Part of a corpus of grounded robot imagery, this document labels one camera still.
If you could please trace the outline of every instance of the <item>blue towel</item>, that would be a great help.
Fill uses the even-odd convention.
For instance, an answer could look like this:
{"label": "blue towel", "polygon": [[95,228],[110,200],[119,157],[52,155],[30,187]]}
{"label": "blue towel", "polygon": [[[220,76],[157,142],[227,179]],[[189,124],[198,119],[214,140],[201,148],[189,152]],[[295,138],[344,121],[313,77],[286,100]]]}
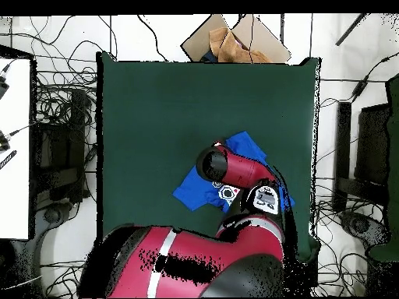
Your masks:
{"label": "blue towel", "polygon": [[[240,132],[226,140],[226,145],[240,156],[258,160],[267,165],[266,154],[253,142],[247,132]],[[283,195],[282,187],[279,189],[280,196]],[[194,166],[184,181],[173,192],[173,196],[180,200],[191,211],[209,203],[220,207],[223,212],[227,212],[234,198],[239,192],[238,188],[222,185],[218,182],[209,182],[202,179]],[[291,206],[294,200],[290,197]],[[280,198],[281,209],[284,210],[284,200]]]}

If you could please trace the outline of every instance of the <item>sticker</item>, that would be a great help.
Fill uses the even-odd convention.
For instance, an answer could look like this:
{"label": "sticker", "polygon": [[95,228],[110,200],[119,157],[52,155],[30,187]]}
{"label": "sticker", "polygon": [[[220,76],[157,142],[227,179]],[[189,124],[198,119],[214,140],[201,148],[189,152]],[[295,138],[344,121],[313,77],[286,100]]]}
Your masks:
{"label": "sticker", "polygon": [[215,188],[220,188],[221,186],[222,186],[222,184],[220,184],[219,182],[212,182],[212,185],[215,187]]}
{"label": "sticker", "polygon": [[231,187],[229,185],[224,185],[222,188],[219,189],[219,197],[221,199],[224,199],[228,205],[230,206],[235,198],[237,197],[237,194],[239,193],[239,189],[236,187]]}
{"label": "sticker", "polygon": [[277,193],[268,186],[262,186],[255,190],[253,206],[266,213],[278,214]]}

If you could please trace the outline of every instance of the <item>black cable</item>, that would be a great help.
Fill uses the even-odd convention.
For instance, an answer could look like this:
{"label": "black cable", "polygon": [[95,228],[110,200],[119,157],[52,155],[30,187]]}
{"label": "black cable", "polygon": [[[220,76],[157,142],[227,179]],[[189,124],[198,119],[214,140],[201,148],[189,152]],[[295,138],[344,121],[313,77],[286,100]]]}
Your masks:
{"label": "black cable", "polygon": [[368,73],[367,75],[365,75],[365,77],[364,77],[361,81],[359,81],[359,82],[357,83],[357,85],[355,86],[355,88],[353,89],[352,95],[353,95],[355,98],[353,99],[352,103],[355,102],[355,100],[360,96],[360,94],[362,94],[363,90],[366,88],[366,86],[367,86],[367,84],[368,84],[367,80],[369,79],[369,76],[370,76],[371,72],[373,72],[373,70],[374,70],[378,65],[380,65],[381,63],[387,62],[387,61],[389,61],[390,59],[392,59],[393,57],[398,56],[398,55],[399,55],[399,52],[397,52],[397,53],[395,53],[395,54],[393,54],[393,55],[391,55],[391,56],[387,56],[387,57],[383,58],[381,61],[379,61],[377,64],[375,64],[375,65],[371,68],[371,70],[369,71],[369,73]]}
{"label": "black cable", "polygon": [[[344,99],[344,100],[337,100],[337,99],[334,99],[333,97],[328,97],[327,99],[325,99],[325,100],[320,104],[320,107],[329,107],[331,104],[334,104],[334,103],[346,102],[346,101],[349,101],[352,97],[353,97],[353,95],[352,95],[351,97],[349,97],[348,99]],[[323,105],[324,102],[326,102],[326,101],[328,101],[328,100],[332,100],[333,102],[331,102],[330,104]]]}
{"label": "black cable", "polygon": [[[356,141],[358,141],[358,138],[356,138],[356,139],[350,141],[349,144],[354,143],[354,142],[356,142]],[[327,157],[328,155],[331,155],[332,153],[335,153],[336,150],[337,150],[337,149],[334,149],[333,151],[330,151],[328,154],[326,154],[326,155],[320,157],[320,158],[316,161],[316,165],[317,165],[317,163],[319,163],[324,157]]]}
{"label": "black cable", "polygon": [[105,22],[105,21],[102,19],[101,16],[98,16],[98,17],[104,22],[104,24],[108,27],[108,29],[111,31],[112,35],[114,36],[114,39],[115,39],[115,58],[118,58],[118,43],[116,42],[115,33],[114,33],[113,29],[111,28],[111,26],[108,25],[108,23]]}
{"label": "black cable", "polygon": [[144,22],[144,21],[141,19],[140,15],[137,15],[137,17],[139,18],[140,22],[141,22],[142,24],[144,24],[146,27],[148,27],[148,29],[153,33],[154,38],[155,38],[155,48],[157,49],[157,53],[164,59],[165,62],[169,62],[169,61],[166,59],[166,57],[164,57],[164,56],[159,52],[159,50],[158,50],[158,39],[157,39],[157,35],[155,34],[154,30],[151,29],[151,27],[150,27],[146,22]]}
{"label": "black cable", "polygon": [[92,199],[96,202],[96,204],[97,204],[96,199],[95,199],[95,198],[93,197],[93,195],[91,194],[91,191],[90,191],[90,188],[89,188],[89,184],[87,183],[87,176],[86,176],[86,175],[84,176],[84,180],[85,180],[85,182],[86,182],[87,191],[89,192],[91,198],[92,198]]}
{"label": "black cable", "polygon": [[309,45],[309,57],[312,57],[312,36],[313,36],[313,14],[310,16],[310,45]]}
{"label": "black cable", "polygon": [[253,39],[253,21],[254,21],[254,17],[252,15],[251,42],[249,43],[249,57],[251,58],[251,63],[252,64],[253,64],[253,59],[252,59],[252,55],[251,55],[251,46],[252,46],[252,39]]}

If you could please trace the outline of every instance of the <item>wire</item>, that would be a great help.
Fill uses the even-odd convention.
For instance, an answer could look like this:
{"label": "wire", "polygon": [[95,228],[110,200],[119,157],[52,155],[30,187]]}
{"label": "wire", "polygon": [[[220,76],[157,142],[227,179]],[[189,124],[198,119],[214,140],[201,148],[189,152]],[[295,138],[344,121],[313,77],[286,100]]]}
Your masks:
{"label": "wire", "polygon": [[249,43],[249,57],[251,58],[251,63],[253,64],[253,59],[252,59],[252,55],[251,55],[251,46],[252,46],[252,39],[253,39],[253,15],[252,15],[252,26],[251,26],[251,42]]}
{"label": "wire", "polygon": [[23,286],[23,285],[25,285],[25,284],[28,284],[28,283],[31,283],[31,282],[33,282],[33,281],[39,280],[42,276],[43,276],[43,275],[40,275],[40,276],[38,276],[38,277],[35,277],[35,278],[32,279],[32,280],[28,280],[28,281],[22,282],[22,283],[20,283],[20,284],[16,284],[15,286],[12,286],[12,287],[2,288],[2,290],[9,290],[9,289],[21,287],[21,286]]}
{"label": "wire", "polygon": [[96,204],[97,204],[96,199],[93,197],[93,195],[91,195],[91,191],[90,191],[90,189],[89,189],[89,184],[87,183],[87,176],[86,176],[86,175],[84,176],[84,180],[86,181],[87,190],[89,191],[91,198],[92,198],[92,199],[96,202]]}
{"label": "wire", "polygon": [[309,45],[309,57],[312,57],[312,36],[313,36],[313,14],[310,16],[310,45]]}
{"label": "wire", "polygon": [[141,19],[140,15],[137,15],[137,17],[139,18],[140,22],[141,22],[142,24],[144,24],[146,27],[148,27],[148,29],[153,33],[154,38],[155,38],[155,48],[157,49],[157,53],[164,59],[165,62],[169,62],[169,61],[166,59],[166,57],[164,57],[164,56],[159,52],[159,50],[158,50],[158,39],[157,39],[157,35],[155,34],[154,30],[151,29],[151,27],[150,27],[146,22],[144,22],[144,21]]}
{"label": "wire", "polygon": [[387,57],[383,58],[381,61],[379,61],[376,65],[374,65],[374,66],[372,67],[372,69],[369,71],[369,73],[368,73],[367,75],[365,75],[365,77],[363,78],[363,80],[366,81],[366,80],[369,78],[371,72],[373,72],[373,70],[374,70],[378,65],[380,65],[381,63],[387,62],[387,61],[391,60],[392,58],[394,58],[395,56],[398,56],[398,55],[399,55],[399,52],[398,52],[398,53],[395,53],[395,54],[393,54],[393,55],[391,55],[391,56],[387,56]]}
{"label": "wire", "polygon": [[[356,142],[356,141],[358,141],[358,138],[356,138],[356,139],[350,141],[349,144],[354,143],[354,142]],[[335,153],[336,150],[337,150],[337,149],[334,149],[333,151],[330,151],[328,154],[326,154],[326,155],[320,157],[320,158],[316,161],[316,165],[317,165],[323,158],[327,157],[328,155],[331,155],[332,153]]]}
{"label": "wire", "polygon": [[[333,97],[328,97],[327,99],[325,99],[325,100],[320,104],[320,107],[329,107],[331,104],[334,104],[334,103],[346,102],[346,101],[349,101],[352,97],[353,97],[353,95],[352,95],[351,97],[349,97],[348,99],[345,99],[345,100],[337,100],[337,99],[334,99]],[[326,101],[328,101],[328,100],[332,100],[333,102],[331,102],[330,104],[323,105],[324,102],[326,102]]]}
{"label": "wire", "polygon": [[114,39],[115,39],[115,58],[118,58],[118,43],[116,42],[115,33],[114,33],[113,29],[109,26],[109,24],[102,19],[101,16],[98,16],[98,17],[104,22],[104,24],[108,27],[108,29],[111,30],[111,33],[114,36]]}
{"label": "wire", "polygon": [[72,263],[75,263],[75,262],[86,262],[86,261],[85,260],[73,260],[71,262],[53,262],[52,264],[43,264],[43,265],[41,265],[41,267],[64,267],[64,266],[60,266],[60,264],[61,265],[72,264]]}

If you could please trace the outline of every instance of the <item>dark green mat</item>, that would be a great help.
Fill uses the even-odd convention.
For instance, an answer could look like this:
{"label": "dark green mat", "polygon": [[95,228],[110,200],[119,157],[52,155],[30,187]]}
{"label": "dark green mat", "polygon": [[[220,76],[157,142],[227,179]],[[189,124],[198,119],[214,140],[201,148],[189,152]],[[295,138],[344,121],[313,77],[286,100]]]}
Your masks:
{"label": "dark green mat", "polygon": [[190,212],[172,192],[201,150],[247,131],[284,175],[296,203],[299,257],[310,257],[317,59],[290,66],[102,58],[104,234],[137,223],[214,236],[224,214],[211,205]]}

